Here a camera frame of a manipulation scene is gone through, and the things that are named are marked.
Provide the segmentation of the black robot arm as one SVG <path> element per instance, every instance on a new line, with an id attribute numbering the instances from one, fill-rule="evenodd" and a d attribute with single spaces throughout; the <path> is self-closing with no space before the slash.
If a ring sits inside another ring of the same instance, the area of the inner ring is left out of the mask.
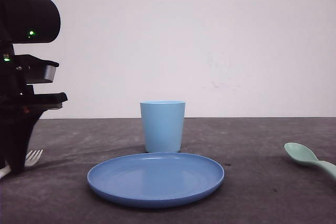
<path id="1" fill-rule="evenodd" d="M 51 0 L 1 0 L 1 176 L 33 166 L 42 151 L 28 152 L 34 126 L 47 110 L 62 108 L 65 93 L 35 94 L 34 84 L 52 83 L 57 62 L 17 55 L 14 44 L 54 41 L 60 15 Z"/>

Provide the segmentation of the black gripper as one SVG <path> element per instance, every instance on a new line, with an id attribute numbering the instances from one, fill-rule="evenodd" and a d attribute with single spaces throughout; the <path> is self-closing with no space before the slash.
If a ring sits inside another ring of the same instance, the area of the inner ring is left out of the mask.
<path id="1" fill-rule="evenodd" d="M 1 111 L 1 166 L 8 164 L 13 174 L 24 171 L 30 137 L 44 110 L 60 109 L 68 100 L 64 92 L 36 94 L 34 84 L 26 82 L 27 64 L 38 59 L 16 55 L 12 44 L 1 43 L 1 108 L 37 109 Z"/>

